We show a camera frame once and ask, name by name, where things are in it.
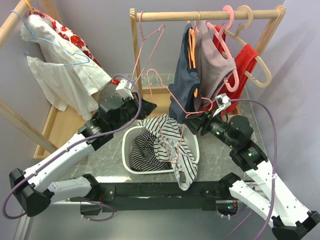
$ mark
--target wooden frame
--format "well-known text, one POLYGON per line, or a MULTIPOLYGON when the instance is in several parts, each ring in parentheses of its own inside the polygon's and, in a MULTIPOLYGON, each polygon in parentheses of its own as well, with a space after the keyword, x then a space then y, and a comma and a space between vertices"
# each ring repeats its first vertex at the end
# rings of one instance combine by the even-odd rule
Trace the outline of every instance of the wooden frame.
MULTIPOLYGON (((265 29, 263 30, 260 39, 255 46, 255 50, 259 55, 262 55, 264 50, 266 49, 269 41, 274 35, 278 25, 283 19, 286 13, 286 7, 283 5, 278 5, 275 9, 272 10, 253 10, 253 19, 269 19, 265 29)), ((141 16, 141 12, 136 12, 135 8, 130 9, 130 22, 132 29, 132 40, 133 40, 133 50, 135 61, 138 59, 139 54, 139 41, 138 41, 138 33, 137 33, 137 23, 139 22, 139 18, 141 16)), ((144 12, 141 17, 141 22, 172 22, 172 21, 195 21, 195 20, 228 20, 230 15, 227 11, 185 11, 185 12, 144 12)), ((234 19, 248 19, 248 14, 243 10, 235 10, 234 11, 234 19)), ((141 73, 140 68, 140 60, 138 60, 136 67, 137 76, 141 73)), ((141 78, 138 79, 138 87, 139 90, 145 100, 151 99, 150 97, 150 89, 152 94, 154 95, 154 101, 160 106, 162 111, 165 113, 168 110, 164 107, 166 104, 170 104, 170 94, 168 93, 165 87, 142 87, 141 78)), ((235 109, 234 112, 231 113, 240 114, 239 108, 235 109)))
MULTIPOLYGON (((41 0, 41 3, 48 15, 63 24, 52 0, 41 0)), ((24 0, 20 0, 14 8, 21 16, 23 16, 28 9, 29 7, 24 0)), ((13 12, 6 19, 0 28, 0 49, 7 42, 19 21, 20 18, 18 15, 13 12)), ((92 96, 98 101, 99 95, 100 93, 97 92, 92 96)), ((40 160, 46 158, 65 144, 86 122, 78 115, 77 111, 70 106, 68 106, 64 112, 58 111, 55 107, 51 106, 43 131, 40 133, 2 99, 0 99, 0 115, 38 144, 33 158, 40 160)))

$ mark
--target table surface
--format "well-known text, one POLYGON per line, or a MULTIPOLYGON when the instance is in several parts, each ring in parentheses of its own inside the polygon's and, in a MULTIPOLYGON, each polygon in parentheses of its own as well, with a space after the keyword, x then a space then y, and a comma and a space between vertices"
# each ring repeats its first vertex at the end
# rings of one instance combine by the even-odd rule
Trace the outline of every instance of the table surface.
MULTIPOLYGON (((169 84, 173 81, 174 74, 161 74, 162 82, 169 84)), ((159 86, 157 76, 151 76, 151 85, 159 86)), ((147 85, 146 76, 142 76, 142 84, 147 85)), ((116 95, 114 85, 106 86, 100 94, 99 101, 102 102, 106 97, 116 95)), ((248 98, 247 90, 244 90, 241 98, 248 98)), ((249 102, 240 102, 241 114, 249 119, 253 128, 252 140, 258 144, 264 151, 264 144, 257 125, 252 106, 249 102)), ((85 162, 78 162, 69 168, 59 181, 78 178, 83 174, 92 174, 101 183, 159 183, 176 182, 176 178, 171 173, 157 174, 132 174, 128 172, 122 160, 123 136, 126 132, 123 130, 114 134, 114 138, 103 145, 96 152, 90 154, 85 162)), ((199 144, 199 163, 196 181, 218 181, 229 173, 235 173, 242 179, 247 180, 245 173, 232 161, 229 156, 230 148, 218 140, 210 133, 200 136, 197 135, 199 144)))

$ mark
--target white laundry basket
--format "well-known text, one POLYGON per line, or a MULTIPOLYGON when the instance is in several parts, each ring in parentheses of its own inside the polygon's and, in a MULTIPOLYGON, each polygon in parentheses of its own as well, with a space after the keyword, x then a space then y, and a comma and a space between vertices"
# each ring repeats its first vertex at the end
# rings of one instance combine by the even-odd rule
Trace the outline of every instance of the white laundry basket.
MULTIPOLYGON (((179 130, 182 130, 183 125, 179 124, 179 130)), ((134 126, 130 128, 123 136, 122 141, 122 162, 125 167, 130 173, 132 174, 163 174, 163 173, 172 173, 173 170, 159 170, 159 171, 134 171, 130 168, 129 164, 129 155, 132 149, 132 142, 135 137, 137 137, 140 134, 143 134, 147 132, 148 130, 145 129, 143 126, 134 126)), ((183 131, 183 140, 185 141, 186 145, 189 147, 196 163, 199 162, 199 145, 198 140, 195 135, 192 134, 192 132, 187 128, 187 126, 184 126, 183 131)))

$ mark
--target black and white striped clothing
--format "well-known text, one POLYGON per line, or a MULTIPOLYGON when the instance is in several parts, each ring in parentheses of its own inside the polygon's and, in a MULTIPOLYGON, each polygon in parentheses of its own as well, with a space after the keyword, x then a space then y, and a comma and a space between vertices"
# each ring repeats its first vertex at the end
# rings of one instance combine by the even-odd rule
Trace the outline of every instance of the black and white striped clothing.
POLYGON ((129 155, 129 165, 132 170, 146 172, 172 169, 170 162, 157 159, 154 150, 156 141, 157 137, 148 131, 133 139, 132 150, 129 155))
POLYGON ((192 182, 197 178, 198 166, 196 159, 183 139, 179 145, 181 132, 177 121, 164 113, 158 119, 156 117, 150 117, 138 124, 145 127, 150 133, 157 137, 153 148, 160 161, 169 161, 168 152, 165 147, 166 143, 171 156, 171 161, 175 163, 178 160, 176 164, 172 164, 172 168, 179 187, 184 191, 187 190, 192 182), (180 172, 184 173, 186 178, 185 182, 180 180, 180 172))

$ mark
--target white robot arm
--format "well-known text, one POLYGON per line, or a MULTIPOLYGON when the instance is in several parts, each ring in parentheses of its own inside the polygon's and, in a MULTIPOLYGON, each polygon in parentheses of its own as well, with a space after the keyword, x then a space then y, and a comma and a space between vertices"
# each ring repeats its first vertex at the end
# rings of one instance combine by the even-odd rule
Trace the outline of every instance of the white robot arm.
MULTIPOLYGON (((67 181, 54 182, 54 180, 79 159, 96 151, 111 140, 113 135, 104 135, 85 141, 87 137, 117 129, 136 114, 135 98, 119 99, 117 97, 108 99, 99 107, 98 113, 93 116, 92 120, 88 121, 64 146, 45 160, 25 171, 15 169, 10 173, 13 189, 21 181, 28 179, 13 193, 28 216, 32 217, 41 213, 49 204, 57 201, 73 197, 97 198, 100 194, 100 184, 90 174, 67 181), (41 166, 56 158, 62 151, 65 153, 37 172, 41 166)), ((221 196, 232 196, 244 202, 266 220, 271 206, 272 179, 275 178, 274 208, 268 224, 278 240, 302 239, 320 222, 320 214, 305 207, 295 198, 279 176, 272 175, 272 164, 251 140, 253 129, 245 116, 236 115, 228 123, 222 120, 219 113, 230 106, 229 98, 226 95, 219 95, 216 100, 219 108, 214 114, 205 112, 191 116, 185 119, 184 123, 193 134, 201 132, 204 135, 210 132, 228 145, 231 148, 232 160, 257 183, 266 197, 252 190, 234 173, 229 173, 219 181, 221 196)), ((156 107, 144 100, 142 103, 143 111, 139 115, 140 119, 144 119, 156 107)))

